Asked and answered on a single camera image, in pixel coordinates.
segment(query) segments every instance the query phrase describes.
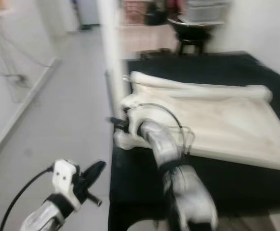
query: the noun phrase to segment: black cable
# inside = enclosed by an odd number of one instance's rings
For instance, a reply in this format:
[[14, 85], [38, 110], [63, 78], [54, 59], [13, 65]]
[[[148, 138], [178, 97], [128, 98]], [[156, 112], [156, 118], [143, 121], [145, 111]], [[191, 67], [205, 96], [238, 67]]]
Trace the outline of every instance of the black cable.
[[179, 129], [180, 129], [180, 133], [182, 134], [182, 139], [183, 139], [183, 154], [185, 154], [186, 152], [186, 139], [185, 139], [185, 134], [184, 134], [184, 131], [183, 131], [183, 126], [181, 125], [181, 123], [179, 122], [178, 118], [174, 115], [173, 112], [171, 112], [168, 108], [160, 105], [160, 104], [157, 104], [157, 103], [140, 103], [138, 106], [154, 106], [154, 107], [158, 107], [158, 108], [161, 108], [163, 109], [164, 111], [166, 111], [167, 113], [169, 113], [173, 119], [176, 121]]
[[18, 194], [15, 196], [15, 198], [13, 199], [13, 201], [10, 203], [7, 211], [5, 212], [5, 215], [4, 215], [4, 218], [3, 220], [1, 221], [0, 223], [0, 231], [3, 231], [4, 230], [4, 226], [5, 226], [5, 223], [7, 221], [7, 218], [14, 206], [14, 204], [16, 203], [16, 201], [19, 199], [19, 197], [22, 195], [22, 193], [24, 193], [24, 191], [35, 181], [37, 180], [39, 177], [41, 177], [44, 173], [47, 173], [47, 172], [52, 172], [53, 171], [53, 166], [51, 167], [48, 167], [46, 170], [43, 170], [42, 172], [40, 172], [39, 174], [37, 174], [35, 177], [33, 177], [19, 192]]
[[32, 55], [28, 54], [25, 50], [23, 50], [22, 48], [20, 48], [14, 41], [12, 41], [11, 39], [7, 38], [4, 34], [2, 34], [0, 32], [0, 36], [6, 40], [7, 42], [9, 42], [10, 44], [12, 44], [15, 48], [17, 48], [18, 51], [20, 51], [26, 58], [30, 59], [31, 61], [33, 61], [34, 63], [40, 65], [40, 66], [43, 66], [43, 67], [47, 67], [47, 68], [50, 68], [52, 66], [48, 66], [48, 65], [45, 65], [39, 61], [37, 61], [35, 59], [35, 57], [33, 57]]

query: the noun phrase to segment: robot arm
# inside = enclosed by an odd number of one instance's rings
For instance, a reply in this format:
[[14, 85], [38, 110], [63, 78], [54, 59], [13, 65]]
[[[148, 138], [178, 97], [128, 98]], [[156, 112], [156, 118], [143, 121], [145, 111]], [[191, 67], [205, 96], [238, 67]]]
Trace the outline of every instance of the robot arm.
[[[115, 127], [129, 133], [129, 119], [112, 118]], [[195, 170], [184, 164], [182, 151], [169, 129], [153, 120], [144, 120], [137, 135], [147, 141], [162, 175], [171, 230], [214, 230], [217, 210], [213, 199]]]
[[86, 199], [101, 205], [101, 201], [88, 192], [98, 179], [106, 163], [99, 161], [80, 173], [78, 165], [58, 160], [53, 169], [55, 193], [51, 194], [39, 209], [29, 215], [20, 231], [56, 231], [73, 212], [80, 209]]

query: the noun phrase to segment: gray floor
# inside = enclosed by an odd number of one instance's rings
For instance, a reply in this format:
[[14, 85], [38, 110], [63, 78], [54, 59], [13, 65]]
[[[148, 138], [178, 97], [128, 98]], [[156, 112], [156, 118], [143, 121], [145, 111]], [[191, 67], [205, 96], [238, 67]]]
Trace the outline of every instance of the gray floor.
[[[68, 158], [82, 168], [105, 160], [108, 165], [92, 192], [103, 199], [86, 202], [62, 230], [107, 230], [111, 126], [104, 77], [100, 29], [74, 35], [58, 67], [0, 154], [0, 221], [19, 189], [55, 159]], [[19, 199], [6, 231], [21, 222], [52, 192], [51, 175], [43, 176]]]

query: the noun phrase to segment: black cloth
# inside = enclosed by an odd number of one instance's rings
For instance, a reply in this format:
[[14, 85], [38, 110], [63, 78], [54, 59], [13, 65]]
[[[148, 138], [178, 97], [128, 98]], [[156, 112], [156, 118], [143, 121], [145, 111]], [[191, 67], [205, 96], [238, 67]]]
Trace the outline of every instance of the black cloth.
[[[252, 56], [220, 54], [128, 62], [140, 71], [186, 83], [265, 85], [280, 119], [280, 75]], [[220, 216], [260, 213], [280, 207], [280, 171], [190, 156], [190, 164], [212, 195]], [[123, 150], [113, 144], [109, 230], [124, 231], [142, 219], [165, 216], [162, 183], [150, 149]]]

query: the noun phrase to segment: black tablecloth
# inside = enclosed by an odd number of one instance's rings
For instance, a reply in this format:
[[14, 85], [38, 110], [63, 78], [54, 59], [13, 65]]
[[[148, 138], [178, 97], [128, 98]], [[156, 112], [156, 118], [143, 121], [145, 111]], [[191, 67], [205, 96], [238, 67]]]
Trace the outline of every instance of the black tablecloth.
[[[129, 61], [129, 71], [186, 83], [265, 85], [280, 119], [280, 75], [252, 56], [221, 54]], [[280, 171], [191, 156], [190, 162], [212, 195], [220, 215], [280, 207]], [[152, 151], [113, 144], [109, 230], [124, 231], [137, 220], [164, 217], [162, 184]]]

